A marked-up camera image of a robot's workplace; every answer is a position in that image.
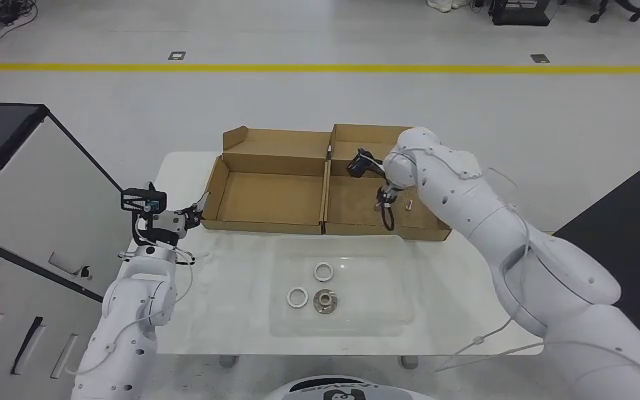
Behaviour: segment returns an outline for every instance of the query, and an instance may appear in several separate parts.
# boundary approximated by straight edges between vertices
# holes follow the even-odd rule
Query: cardboard box
[[[329,132],[249,129],[223,135],[209,178],[207,229],[321,234]]]
[[[325,233],[329,235],[389,235],[404,239],[442,241],[451,228],[440,221],[418,198],[415,188],[400,192],[392,205],[395,231],[382,223],[380,211],[374,210],[376,192],[384,179],[372,172],[352,178],[347,165],[362,147],[376,158],[384,158],[409,129],[404,126],[337,124],[331,133],[331,166],[325,191]],[[406,210],[412,200],[411,211]]]
[[[373,208],[384,180],[369,172],[359,179],[347,173],[359,147],[383,158],[406,129],[335,125],[329,133],[243,126],[226,132],[202,224],[219,230],[445,240],[451,228],[420,202],[415,189],[400,193],[392,207],[395,231],[387,231]],[[409,200],[411,211],[405,209]]]

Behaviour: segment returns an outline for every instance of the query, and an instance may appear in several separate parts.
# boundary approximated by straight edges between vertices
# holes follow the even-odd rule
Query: transparent tray
[[[407,288],[411,263],[395,236],[283,238],[274,252],[269,326],[274,336],[398,336],[414,318]],[[327,282],[313,276],[326,262],[334,275]],[[303,287],[309,301],[302,308],[287,303],[291,288]],[[313,297],[321,289],[336,293],[338,305],[320,314]]]

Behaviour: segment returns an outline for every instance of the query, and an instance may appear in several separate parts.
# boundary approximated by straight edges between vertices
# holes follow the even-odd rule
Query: box flap
[[[326,159],[330,132],[252,129],[241,126],[223,134],[223,154],[251,154]]]
[[[336,124],[332,134],[336,142],[395,144],[398,136],[410,128],[409,126]]]

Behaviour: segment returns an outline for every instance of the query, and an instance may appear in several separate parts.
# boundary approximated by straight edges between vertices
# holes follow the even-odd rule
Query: metal part
[[[549,64],[549,58],[544,54],[532,54],[531,59],[536,64]]]
[[[338,296],[333,290],[318,290],[313,296],[313,306],[320,314],[331,314],[338,307]]]
[[[318,274],[318,270],[320,268],[327,268],[329,270],[329,275],[327,276],[320,276],[320,274]],[[316,267],[313,269],[313,276],[320,282],[327,282],[329,280],[331,280],[331,278],[333,278],[333,267],[331,266],[331,264],[326,263],[326,262],[319,262]]]
[[[169,61],[182,61],[186,55],[186,51],[172,51],[171,54],[169,54]]]
[[[304,295],[304,300],[302,300],[302,302],[300,303],[293,302],[293,299],[291,298],[291,296],[293,296],[295,292],[301,292]],[[303,287],[291,288],[291,290],[289,290],[289,293],[287,293],[287,303],[289,304],[289,306],[293,308],[302,308],[304,307],[305,304],[307,304],[308,301],[309,301],[309,293],[307,293],[307,290]]]

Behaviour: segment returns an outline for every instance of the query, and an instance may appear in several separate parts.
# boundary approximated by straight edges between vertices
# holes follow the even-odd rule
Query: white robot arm
[[[132,233],[139,246],[133,253],[121,253],[126,270],[105,293],[100,322],[80,367],[68,371],[76,375],[73,400],[140,397],[156,355],[155,328],[169,322],[174,305],[191,286],[177,297],[176,264],[191,268],[195,260],[176,244],[200,224],[207,194],[191,207],[167,211],[166,194],[151,184],[123,192],[122,208],[132,212]],[[138,228],[139,220],[146,222],[144,230]]]
[[[640,398],[640,331],[612,306],[621,289],[602,265],[529,225],[494,193],[473,154],[449,149],[426,128],[403,132],[374,168],[387,181],[382,207],[416,186],[420,200],[480,251],[500,304],[544,338],[543,353],[575,398]]]

